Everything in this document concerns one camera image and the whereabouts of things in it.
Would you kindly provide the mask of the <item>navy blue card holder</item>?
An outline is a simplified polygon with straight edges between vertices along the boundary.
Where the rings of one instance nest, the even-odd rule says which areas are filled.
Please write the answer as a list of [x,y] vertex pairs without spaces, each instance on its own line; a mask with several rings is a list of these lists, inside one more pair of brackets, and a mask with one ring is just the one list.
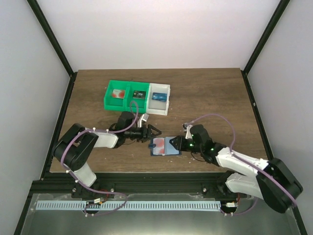
[[[169,140],[172,139],[173,137],[162,137],[162,138],[164,138],[165,140],[165,144],[164,144],[165,155],[164,156],[181,155],[181,151],[177,151],[169,142]],[[151,151],[151,155],[155,156],[153,155],[153,151],[152,151],[153,147],[155,147],[155,145],[153,144],[153,140],[152,140],[149,143],[148,148]]]

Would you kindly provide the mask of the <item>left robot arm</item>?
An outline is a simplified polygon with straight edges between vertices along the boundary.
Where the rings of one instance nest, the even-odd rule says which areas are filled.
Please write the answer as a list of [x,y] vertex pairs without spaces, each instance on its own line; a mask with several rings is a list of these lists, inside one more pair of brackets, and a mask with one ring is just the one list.
[[116,149],[127,139],[147,142],[162,134],[162,131],[145,122],[149,117],[123,111],[117,122],[106,130],[88,129],[79,123],[73,124],[54,145],[52,154],[75,179],[75,187],[96,193],[100,190],[96,174],[87,160],[95,148]]

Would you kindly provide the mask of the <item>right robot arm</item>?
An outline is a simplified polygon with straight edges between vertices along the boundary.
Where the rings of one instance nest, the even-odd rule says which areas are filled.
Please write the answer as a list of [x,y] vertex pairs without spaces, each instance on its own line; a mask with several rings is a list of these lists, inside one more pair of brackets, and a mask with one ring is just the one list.
[[201,124],[186,126],[185,132],[169,143],[178,151],[199,153],[205,162],[233,170],[225,182],[230,192],[262,199],[278,213],[295,206],[303,187],[283,161],[257,159],[234,151],[213,141]]

